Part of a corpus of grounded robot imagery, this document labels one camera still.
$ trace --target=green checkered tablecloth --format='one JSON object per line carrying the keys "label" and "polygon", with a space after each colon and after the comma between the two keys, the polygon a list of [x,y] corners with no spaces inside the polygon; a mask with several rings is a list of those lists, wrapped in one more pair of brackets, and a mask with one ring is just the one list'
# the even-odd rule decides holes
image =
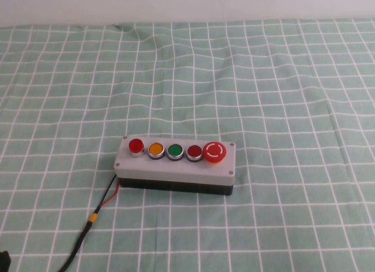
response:
{"label": "green checkered tablecloth", "polygon": [[0,251],[57,271],[124,134],[234,141],[228,197],[121,189],[69,271],[375,271],[371,19],[0,29]]}

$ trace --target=control box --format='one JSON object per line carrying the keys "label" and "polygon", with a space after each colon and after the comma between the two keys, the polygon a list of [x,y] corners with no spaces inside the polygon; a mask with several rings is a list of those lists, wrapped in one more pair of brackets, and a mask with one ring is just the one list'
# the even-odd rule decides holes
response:
{"label": "control box", "polygon": [[114,169],[123,187],[231,195],[236,145],[124,136]]}

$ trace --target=yellow push button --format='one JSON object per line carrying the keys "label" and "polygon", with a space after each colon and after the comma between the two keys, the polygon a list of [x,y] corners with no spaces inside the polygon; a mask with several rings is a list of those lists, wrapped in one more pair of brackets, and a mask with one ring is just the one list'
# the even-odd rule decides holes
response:
{"label": "yellow push button", "polygon": [[152,143],[148,147],[148,156],[151,159],[161,159],[162,157],[164,157],[164,153],[165,153],[164,147],[160,143],[157,143],[157,142]]}

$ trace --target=emergency stop button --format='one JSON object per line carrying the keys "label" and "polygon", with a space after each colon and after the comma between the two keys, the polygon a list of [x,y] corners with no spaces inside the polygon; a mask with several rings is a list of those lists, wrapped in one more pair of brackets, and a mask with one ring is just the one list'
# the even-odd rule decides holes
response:
{"label": "emergency stop button", "polygon": [[204,158],[213,164],[221,162],[227,154],[225,146],[220,142],[209,142],[203,147]]}

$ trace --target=green push button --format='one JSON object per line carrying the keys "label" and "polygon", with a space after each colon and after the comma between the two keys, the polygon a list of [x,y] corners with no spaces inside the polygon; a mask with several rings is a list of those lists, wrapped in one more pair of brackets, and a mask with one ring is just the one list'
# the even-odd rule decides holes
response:
{"label": "green push button", "polygon": [[169,146],[167,157],[172,161],[179,161],[183,158],[183,148],[179,144]]}

